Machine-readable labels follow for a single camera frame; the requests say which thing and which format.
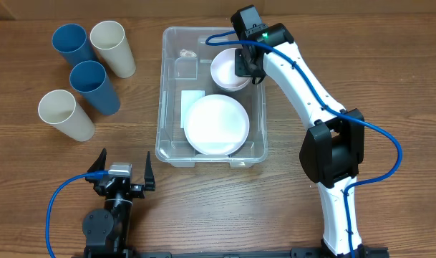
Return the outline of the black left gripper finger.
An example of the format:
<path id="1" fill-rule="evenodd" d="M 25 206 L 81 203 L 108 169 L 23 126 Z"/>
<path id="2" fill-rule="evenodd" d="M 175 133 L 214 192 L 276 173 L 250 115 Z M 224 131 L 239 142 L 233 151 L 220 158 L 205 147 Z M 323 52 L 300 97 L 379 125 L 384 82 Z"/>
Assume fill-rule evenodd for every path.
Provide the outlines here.
<path id="1" fill-rule="evenodd" d="M 105 169 L 107 150 L 103 148 L 97 160 L 89 167 L 88 173 L 103 171 Z"/>
<path id="2" fill-rule="evenodd" d="M 144 189 L 146 191 L 155 191 L 155 177 L 152 170 L 150 152 L 147 152 L 147 156 L 146 156 L 144 180 L 145 180 Z"/>

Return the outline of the pink bowl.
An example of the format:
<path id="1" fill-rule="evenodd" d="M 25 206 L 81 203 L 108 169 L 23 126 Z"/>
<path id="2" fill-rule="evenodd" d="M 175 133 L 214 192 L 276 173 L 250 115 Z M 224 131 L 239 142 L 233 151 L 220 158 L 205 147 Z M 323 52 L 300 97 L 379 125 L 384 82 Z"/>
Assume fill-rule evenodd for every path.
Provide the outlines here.
<path id="1" fill-rule="evenodd" d="M 216 84 L 222 86 L 249 84 L 249 78 L 237 77 L 235 75 L 235 50 L 236 48 L 225 49 L 213 59 L 210 73 Z"/>

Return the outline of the grey bowl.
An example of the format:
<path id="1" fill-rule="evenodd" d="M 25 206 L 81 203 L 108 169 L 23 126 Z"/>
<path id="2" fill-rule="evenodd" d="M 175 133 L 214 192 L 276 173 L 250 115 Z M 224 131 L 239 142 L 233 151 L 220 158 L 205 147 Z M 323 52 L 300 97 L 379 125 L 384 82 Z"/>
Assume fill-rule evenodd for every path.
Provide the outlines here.
<path id="1" fill-rule="evenodd" d="M 219 85 L 219 84 L 214 84 L 214 88 L 216 91 L 219 92 L 238 92 L 242 89 L 244 89 L 247 86 L 247 84 L 241 84 L 241 85 Z"/>

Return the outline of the pink plate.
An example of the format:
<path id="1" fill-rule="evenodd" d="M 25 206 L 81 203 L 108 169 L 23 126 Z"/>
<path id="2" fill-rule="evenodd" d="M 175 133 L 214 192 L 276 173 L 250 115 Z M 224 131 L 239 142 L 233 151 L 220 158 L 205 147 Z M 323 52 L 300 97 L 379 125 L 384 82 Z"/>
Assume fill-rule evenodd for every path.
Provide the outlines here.
<path id="1" fill-rule="evenodd" d="M 214 94 L 192 104 L 186 113 L 183 129 L 189 144 L 199 153 L 227 156 L 245 143 L 250 120 L 239 101 Z"/>

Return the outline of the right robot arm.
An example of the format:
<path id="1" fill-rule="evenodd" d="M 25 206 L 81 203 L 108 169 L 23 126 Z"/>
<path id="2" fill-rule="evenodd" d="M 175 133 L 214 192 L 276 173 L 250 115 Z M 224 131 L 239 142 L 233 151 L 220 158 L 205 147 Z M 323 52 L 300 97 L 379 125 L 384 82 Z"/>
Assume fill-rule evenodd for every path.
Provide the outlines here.
<path id="1" fill-rule="evenodd" d="M 239 9 L 231 23 L 237 37 L 250 45 L 236 52 L 235 74 L 259 84 L 270 77 L 283 91 L 306 129 L 299 159 L 308 178 L 320 193 L 324 215 L 321 240 L 327 257 L 365 257 L 357 229 L 354 191 L 358 166 L 364 157 L 363 126 L 345 120 L 361 120 L 357 110 L 346 108 L 332 98 L 303 61 L 287 28 L 264 24 L 250 5 Z"/>

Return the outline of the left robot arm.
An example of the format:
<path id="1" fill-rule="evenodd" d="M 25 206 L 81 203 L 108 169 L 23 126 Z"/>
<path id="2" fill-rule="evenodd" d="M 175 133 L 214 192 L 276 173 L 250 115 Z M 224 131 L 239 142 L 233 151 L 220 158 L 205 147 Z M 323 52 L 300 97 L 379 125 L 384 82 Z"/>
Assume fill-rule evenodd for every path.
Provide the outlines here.
<path id="1" fill-rule="evenodd" d="M 104 207 L 89 212 L 83 219 L 86 237 L 85 257 L 136 257 L 137 252 L 127 245 L 130 215 L 134 199 L 143 199 L 146 191 L 155 190 L 150 154 L 145 161 L 144 183 L 132 182 L 130 163 L 113 163 L 105 168 L 107 151 L 102 150 L 88 173 L 103 171 L 103 176 L 87 175 L 94 191 L 105 198 Z"/>

